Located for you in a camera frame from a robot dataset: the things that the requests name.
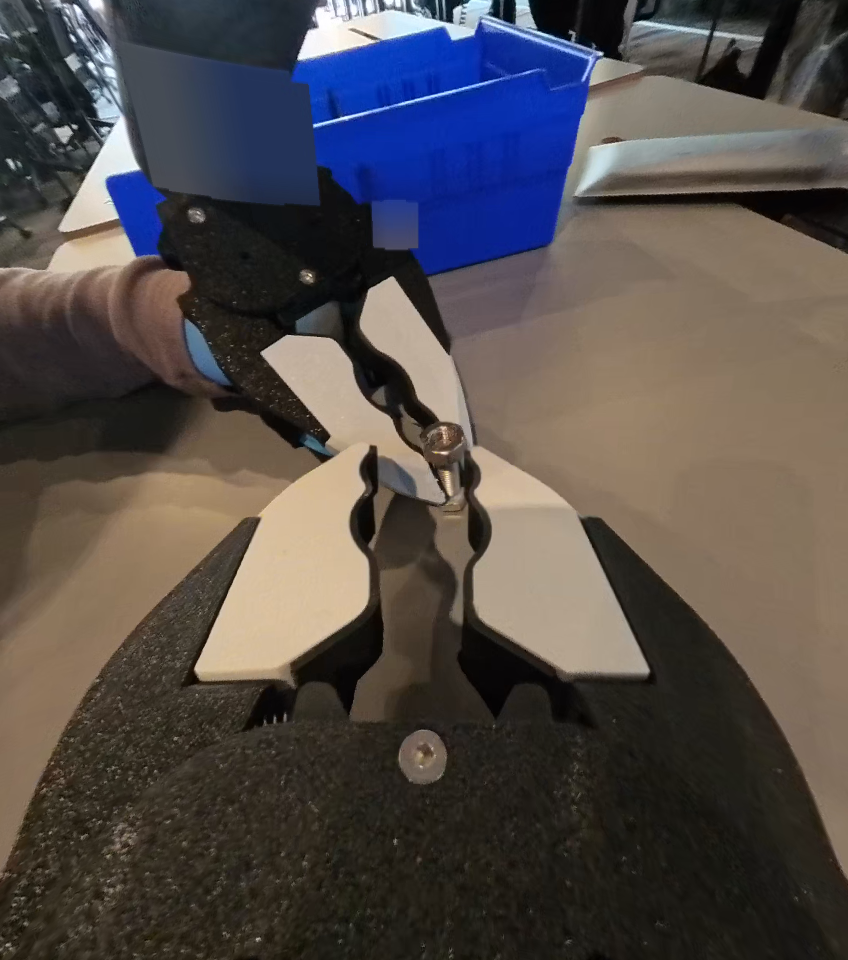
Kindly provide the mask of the blue plastic bin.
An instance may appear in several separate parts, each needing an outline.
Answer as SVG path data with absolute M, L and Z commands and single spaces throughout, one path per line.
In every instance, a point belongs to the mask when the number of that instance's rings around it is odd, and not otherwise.
M 251 36 L 115 40 L 153 188 L 310 202 L 323 167 L 359 203 L 416 206 L 429 275 L 550 244 L 598 51 L 486 18 L 277 66 Z

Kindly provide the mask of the person's left forearm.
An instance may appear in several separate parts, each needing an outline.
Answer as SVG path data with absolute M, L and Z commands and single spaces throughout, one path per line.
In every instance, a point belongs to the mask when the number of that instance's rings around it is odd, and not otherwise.
M 224 397 L 187 345 L 178 300 L 189 288 L 152 256 L 76 272 L 0 268 L 0 424 L 153 382 Z

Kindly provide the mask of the silver hex bolt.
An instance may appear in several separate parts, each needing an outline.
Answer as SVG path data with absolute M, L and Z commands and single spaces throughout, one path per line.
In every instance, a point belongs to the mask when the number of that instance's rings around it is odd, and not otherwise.
M 460 424 L 436 422 L 421 433 L 421 452 L 444 495 L 444 503 L 457 491 L 465 491 L 467 443 Z

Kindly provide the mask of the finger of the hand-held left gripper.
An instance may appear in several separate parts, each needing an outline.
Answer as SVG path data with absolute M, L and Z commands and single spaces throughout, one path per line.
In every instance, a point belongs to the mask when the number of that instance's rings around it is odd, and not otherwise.
M 396 378 L 395 391 L 419 426 L 459 426 L 467 447 L 473 423 L 453 356 L 439 342 L 396 278 L 366 293 L 358 319 L 362 341 Z
M 265 348 L 262 359 L 327 433 L 325 450 L 339 454 L 359 444 L 374 447 L 383 486 L 431 505 L 445 503 L 430 465 L 395 419 L 361 390 L 355 366 L 337 342 L 287 335 Z

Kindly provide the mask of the black office chair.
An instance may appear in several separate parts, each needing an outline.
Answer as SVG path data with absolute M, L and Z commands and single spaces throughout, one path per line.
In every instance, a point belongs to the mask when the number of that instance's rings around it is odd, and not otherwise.
M 0 231 L 67 211 L 120 114 L 116 67 L 91 2 L 0 1 Z

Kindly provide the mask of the grey pouch with snap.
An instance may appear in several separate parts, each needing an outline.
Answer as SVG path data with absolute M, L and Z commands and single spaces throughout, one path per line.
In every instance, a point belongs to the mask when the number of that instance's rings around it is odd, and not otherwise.
M 574 198 L 848 190 L 848 126 L 630 139 L 590 148 Z

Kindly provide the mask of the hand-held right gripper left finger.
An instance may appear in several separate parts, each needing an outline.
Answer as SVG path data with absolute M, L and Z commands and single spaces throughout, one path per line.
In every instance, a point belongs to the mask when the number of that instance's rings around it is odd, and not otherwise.
M 305 666 L 379 604 L 377 449 L 358 442 L 258 515 L 194 666 L 202 683 L 297 685 Z

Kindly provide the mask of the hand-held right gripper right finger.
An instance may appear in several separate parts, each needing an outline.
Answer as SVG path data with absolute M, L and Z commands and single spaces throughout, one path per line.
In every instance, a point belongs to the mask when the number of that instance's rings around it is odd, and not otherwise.
M 474 448 L 471 463 L 467 598 L 477 626 L 563 681 L 647 680 L 645 655 L 572 505 L 487 448 Z

